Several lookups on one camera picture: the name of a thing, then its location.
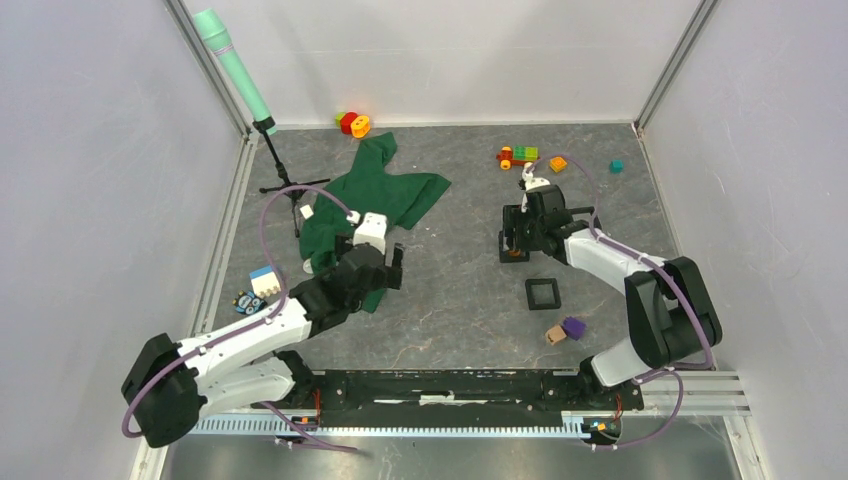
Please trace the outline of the black display frame box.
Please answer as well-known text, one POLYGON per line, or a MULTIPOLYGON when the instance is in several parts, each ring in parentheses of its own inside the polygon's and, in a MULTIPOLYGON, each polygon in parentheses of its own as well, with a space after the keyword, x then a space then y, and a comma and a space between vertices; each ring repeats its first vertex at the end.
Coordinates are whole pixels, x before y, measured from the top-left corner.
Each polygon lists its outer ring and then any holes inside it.
POLYGON ((508 255, 509 250, 519 250, 515 249, 510 244, 511 238, 506 235, 504 230, 501 230, 498 234, 498 259, 501 264, 512 264, 512 263, 523 263, 528 262, 530 260, 530 253, 526 251, 522 251, 523 255, 521 257, 510 257, 508 255))

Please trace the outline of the green fabric garment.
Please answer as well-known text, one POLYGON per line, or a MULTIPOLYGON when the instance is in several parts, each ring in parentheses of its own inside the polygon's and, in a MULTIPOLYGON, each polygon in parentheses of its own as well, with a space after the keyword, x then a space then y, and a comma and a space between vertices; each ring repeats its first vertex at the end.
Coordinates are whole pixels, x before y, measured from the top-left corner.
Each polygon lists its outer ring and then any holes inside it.
POLYGON ((389 174, 385 167, 397 151, 391 133, 360 142, 350 171, 326 185, 337 200, 319 195, 314 215, 305 221, 299 240, 300 255, 310 259, 315 277, 294 287, 291 298, 304 307, 358 307, 372 313, 386 289, 372 292, 347 291, 334 282, 335 238, 353 236, 354 227, 342 209, 347 206, 361 214, 380 213, 388 219, 388 229, 412 229, 451 186, 435 173, 389 174))

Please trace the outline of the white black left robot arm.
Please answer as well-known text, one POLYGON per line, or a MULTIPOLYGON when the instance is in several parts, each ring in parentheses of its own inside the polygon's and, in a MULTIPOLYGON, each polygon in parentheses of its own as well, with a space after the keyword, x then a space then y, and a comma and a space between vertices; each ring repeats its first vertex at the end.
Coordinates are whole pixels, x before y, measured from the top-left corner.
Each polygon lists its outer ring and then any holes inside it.
POLYGON ((148 339, 121 386, 124 436, 160 448, 226 410, 279 400, 306 405, 314 381, 300 357, 279 350, 343 324, 371 293, 399 289, 404 254, 400 243, 390 256, 354 245, 335 266, 236 323, 182 340, 166 333, 148 339))

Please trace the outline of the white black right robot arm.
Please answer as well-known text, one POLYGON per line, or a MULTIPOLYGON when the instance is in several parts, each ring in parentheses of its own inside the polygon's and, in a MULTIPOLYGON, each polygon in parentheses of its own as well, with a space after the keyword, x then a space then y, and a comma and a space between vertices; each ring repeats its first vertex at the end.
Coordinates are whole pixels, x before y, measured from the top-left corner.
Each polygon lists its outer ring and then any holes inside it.
POLYGON ((702 353, 710 369, 723 330, 697 264, 680 256, 663 259, 636 251, 606 235, 592 207, 569 208, 555 185, 519 183, 520 203, 503 208, 499 234, 502 262, 524 262, 541 252, 591 274, 623 295, 627 334, 584 361, 577 392, 591 408, 602 408, 618 385, 646 380, 661 371, 689 369, 702 353))

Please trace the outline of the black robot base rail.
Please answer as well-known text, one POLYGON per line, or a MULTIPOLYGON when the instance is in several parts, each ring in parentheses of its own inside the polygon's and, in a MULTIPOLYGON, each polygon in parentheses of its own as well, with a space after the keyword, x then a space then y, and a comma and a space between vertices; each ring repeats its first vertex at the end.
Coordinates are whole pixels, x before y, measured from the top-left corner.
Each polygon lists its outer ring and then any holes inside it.
POLYGON ((279 409, 314 409, 322 427, 554 427, 564 412, 640 411, 639 387, 594 386, 581 372, 550 369, 324 370, 299 353, 274 355, 295 385, 279 409))

